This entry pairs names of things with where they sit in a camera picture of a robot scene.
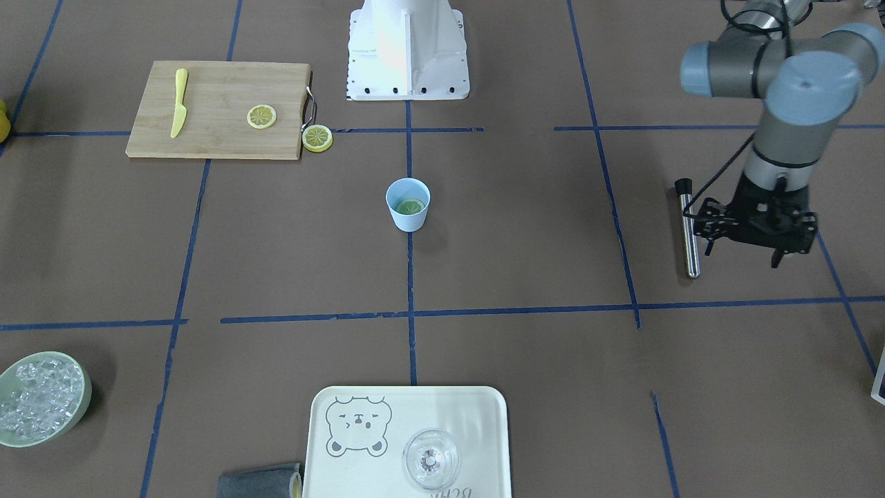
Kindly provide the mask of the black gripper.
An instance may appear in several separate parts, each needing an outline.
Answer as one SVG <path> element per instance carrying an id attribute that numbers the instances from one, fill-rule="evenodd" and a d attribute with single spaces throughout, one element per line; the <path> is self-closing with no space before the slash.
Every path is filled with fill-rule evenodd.
<path id="1" fill-rule="evenodd" d="M 706 242 L 705 257 L 712 254 L 717 240 L 729 239 L 773 249 L 772 269 L 779 268 L 788 253 L 809 253 L 818 233 L 809 187 L 786 190 L 784 178 L 767 190 L 743 174 L 730 203 L 708 196 L 697 212 L 686 215 L 693 220 L 694 234 Z"/>

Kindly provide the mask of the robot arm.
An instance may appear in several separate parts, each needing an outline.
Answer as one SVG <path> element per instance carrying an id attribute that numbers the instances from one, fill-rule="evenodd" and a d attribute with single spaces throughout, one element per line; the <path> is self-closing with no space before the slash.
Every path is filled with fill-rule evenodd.
<path id="1" fill-rule="evenodd" d="M 710 255 L 719 239 L 772 249 L 772 268 L 807 253 L 818 234 L 810 179 L 841 119 L 883 70 L 883 29 L 850 23 L 814 39 L 792 31 L 809 1 L 749 1 L 720 13 L 727 27 L 686 51 L 680 82 L 689 94 L 753 98 L 763 104 L 733 198 L 683 205 L 682 216 Z"/>

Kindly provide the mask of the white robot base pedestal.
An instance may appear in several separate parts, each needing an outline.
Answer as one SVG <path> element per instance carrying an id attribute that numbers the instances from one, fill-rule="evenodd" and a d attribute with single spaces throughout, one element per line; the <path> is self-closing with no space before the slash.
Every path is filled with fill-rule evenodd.
<path id="1" fill-rule="evenodd" d="M 469 97 L 464 16 L 450 2 L 366 1 L 348 27 L 348 100 Z"/>

